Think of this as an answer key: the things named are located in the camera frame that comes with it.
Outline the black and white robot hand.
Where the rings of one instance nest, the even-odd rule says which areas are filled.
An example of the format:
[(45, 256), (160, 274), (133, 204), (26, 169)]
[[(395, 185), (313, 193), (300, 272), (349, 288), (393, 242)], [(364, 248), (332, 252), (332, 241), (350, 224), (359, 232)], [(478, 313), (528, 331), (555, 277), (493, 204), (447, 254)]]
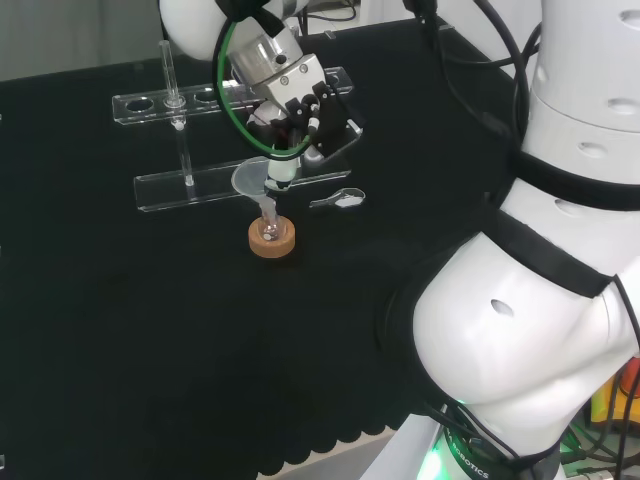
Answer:
[[(261, 144), (277, 150), (297, 147), (302, 134), (287, 117), (284, 110), (270, 101), (264, 101), (250, 114), (246, 123), (249, 133)], [(299, 159), (271, 160), (265, 187), (273, 191), (286, 191), (296, 177)]]

